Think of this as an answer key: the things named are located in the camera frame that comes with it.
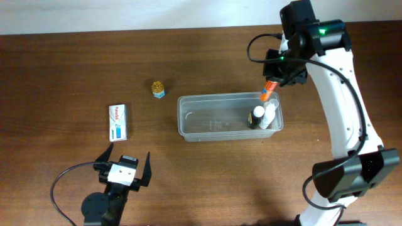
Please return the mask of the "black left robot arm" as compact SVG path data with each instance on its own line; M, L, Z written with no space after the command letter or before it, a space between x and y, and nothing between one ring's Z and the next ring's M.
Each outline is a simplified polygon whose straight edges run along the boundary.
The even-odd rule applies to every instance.
M136 178L139 160L122 155L118 162L109 161L113 147L110 144L94 162L93 169L99 172L99 182L106 187L103 192L91 193L83 200L84 225L119 225L129 193L138 192L150 183L150 154L147 154L142 177Z

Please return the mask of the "orange tablet tube white cap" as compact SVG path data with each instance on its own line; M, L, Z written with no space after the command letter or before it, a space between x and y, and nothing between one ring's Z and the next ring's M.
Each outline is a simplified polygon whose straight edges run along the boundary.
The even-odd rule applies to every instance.
M274 81L270 81L270 80L266 81L266 83L264 85L264 88L261 91L260 96L259 96L259 98L260 98L260 100L262 102L267 102L269 100L269 97L273 93L273 91L276 88L277 84L278 83L274 82Z

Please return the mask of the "dark bottle white cap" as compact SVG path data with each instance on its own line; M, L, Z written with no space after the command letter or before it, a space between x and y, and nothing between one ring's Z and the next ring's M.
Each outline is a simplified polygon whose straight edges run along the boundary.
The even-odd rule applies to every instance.
M260 124L262 117L264 116L265 109L263 106L255 107L247 118L247 125L250 129L255 129Z

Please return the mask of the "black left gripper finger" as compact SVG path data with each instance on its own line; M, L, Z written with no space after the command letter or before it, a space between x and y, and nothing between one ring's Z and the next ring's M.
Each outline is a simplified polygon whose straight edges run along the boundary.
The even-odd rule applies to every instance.
M95 160L95 163L107 163L112 153L113 147L114 143L110 143L109 147Z
M141 177L141 186L148 187L150 180L152 177L152 171L151 171L151 163L150 163L150 152L147 153L144 169L143 169L143 175Z

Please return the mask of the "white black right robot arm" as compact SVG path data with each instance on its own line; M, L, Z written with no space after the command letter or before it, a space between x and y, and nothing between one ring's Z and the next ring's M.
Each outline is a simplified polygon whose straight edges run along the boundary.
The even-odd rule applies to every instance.
M296 225L337 225L344 210L377 187L399 164L373 128L356 81L351 41L341 20L319 21L310 1L293 1L281 12L279 50L264 60L266 80L280 86L316 86L330 131L332 160L313 166L316 192Z

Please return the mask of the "white dropper bottle clear cap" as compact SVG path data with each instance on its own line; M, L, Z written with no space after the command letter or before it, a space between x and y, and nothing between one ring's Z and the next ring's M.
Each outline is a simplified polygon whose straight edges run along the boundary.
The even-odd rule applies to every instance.
M264 115L261 118L261 122L259 127L261 129L267 129L268 126L272 123L273 119L276 115L276 109L279 107L279 101L276 99L271 99L264 103Z

